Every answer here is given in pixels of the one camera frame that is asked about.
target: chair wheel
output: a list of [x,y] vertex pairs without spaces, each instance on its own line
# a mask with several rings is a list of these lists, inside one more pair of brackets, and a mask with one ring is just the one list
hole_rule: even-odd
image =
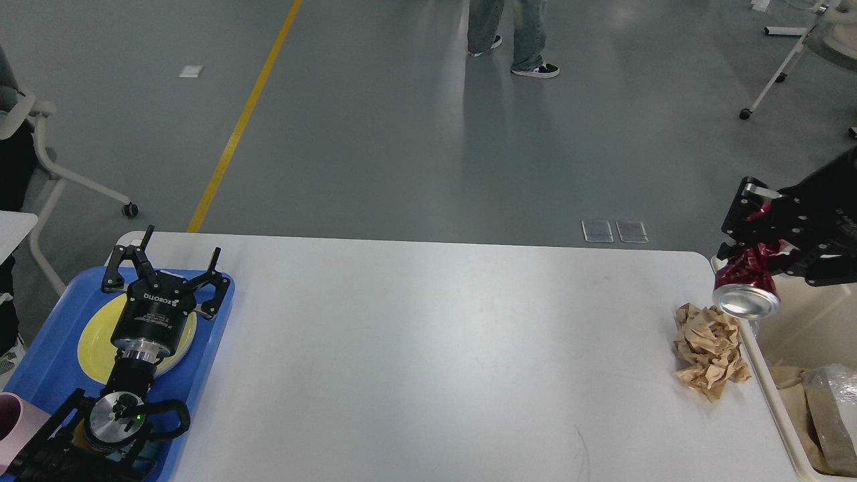
[[138,209],[137,205],[132,202],[122,206],[122,214],[125,214],[125,217],[127,218],[136,218],[139,213],[140,209]]

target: white table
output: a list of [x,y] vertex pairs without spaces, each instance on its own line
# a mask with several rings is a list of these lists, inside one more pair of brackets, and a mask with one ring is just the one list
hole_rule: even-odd
[[755,378],[712,405],[674,376],[701,255],[168,232],[147,254],[215,246],[237,291],[176,481],[797,479]]
[[0,262],[6,261],[37,221],[35,214],[0,211]]

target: robotic arm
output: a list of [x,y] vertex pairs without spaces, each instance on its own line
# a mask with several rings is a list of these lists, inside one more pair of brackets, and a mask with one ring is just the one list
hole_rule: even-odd
[[[190,312],[212,319],[230,280],[216,269],[220,248],[191,280],[153,268],[146,256],[153,230],[148,227],[140,246],[115,246],[101,282],[102,292],[128,295],[111,336],[117,355],[107,384],[98,397],[72,393],[12,461],[8,473],[16,482],[140,482],[153,469],[141,457],[144,448],[190,427],[183,401],[150,401],[149,390],[158,364],[176,353]],[[137,274],[130,284],[119,273],[123,261]],[[196,292],[205,285],[214,287],[214,296],[198,303]],[[163,413],[175,413],[178,426],[156,432],[150,418]]]
[[857,148],[794,186],[778,191],[744,178],[721,230],[717,258],[765,244],[771,274],[800,276],[812,286],[857,281]]

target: black sneaker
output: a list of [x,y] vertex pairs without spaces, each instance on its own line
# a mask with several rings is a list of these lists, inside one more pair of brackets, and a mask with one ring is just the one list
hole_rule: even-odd
[[515,70],[512,69],[515,75],[523,75],[524,77],[538,77],[540,79],[549,79],[560,74],[560,68],[552,63],[543,63],[533,70]]
[[[500,46],[500,44],[502,44],[502,43],[503,43],[503,38],[502,38],[500,35],[495,35],[495,36],[494,36],[494,43],[493,43],[493,44],[491,44],[491,48],[490,48],[489,50],[493,50],[493,49],[495,49],[495,48],[499,47],[499,46]],[[479,56],[480,56],[480,55],[482,55],[483,53],[485,53],[485,51],[480,51],[480,52],[471,52],[471,51],[469,51],[469,52],[467,52],[467,55],[469,55],[469,56],[471,56],[471,57],[479,57]]]

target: crushed soda can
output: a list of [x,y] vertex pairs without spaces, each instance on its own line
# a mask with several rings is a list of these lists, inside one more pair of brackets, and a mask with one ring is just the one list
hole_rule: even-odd
[[778,246],[755,244],[729,258],[717,270],[714,280],[714,303],[736,318],[758,320],[776,313],[780,299],[768,270],[768,255]]

